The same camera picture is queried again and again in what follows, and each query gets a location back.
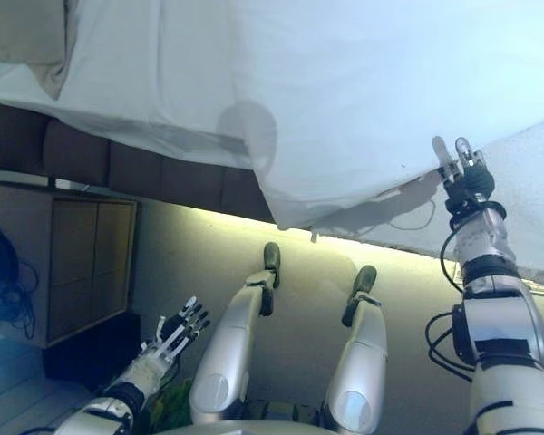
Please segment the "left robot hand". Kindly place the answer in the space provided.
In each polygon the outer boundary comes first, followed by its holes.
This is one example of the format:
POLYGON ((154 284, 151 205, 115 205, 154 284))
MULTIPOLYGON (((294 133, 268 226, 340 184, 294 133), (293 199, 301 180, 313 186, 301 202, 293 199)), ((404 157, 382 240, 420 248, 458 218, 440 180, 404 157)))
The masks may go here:
POLYGON ((141 344, 141 352, 172 365, 209 325, 209 312, 192 296, 172 317, 160 317, 154 338, 141 344))

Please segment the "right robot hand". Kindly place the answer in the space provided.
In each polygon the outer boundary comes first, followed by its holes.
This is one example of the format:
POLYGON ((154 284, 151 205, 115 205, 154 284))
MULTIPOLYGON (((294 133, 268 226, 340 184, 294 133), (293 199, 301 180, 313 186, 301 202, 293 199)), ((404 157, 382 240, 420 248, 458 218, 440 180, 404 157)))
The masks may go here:
POLYGON ((447 194, 445 207, 453 217, 464 217, 487 201, 495 189, 493 176, 480 151, 459 137, 455 141, 458 159, 454 160, 442 137, 434 136, 432 146, 440 161, 438 172, 447 194))

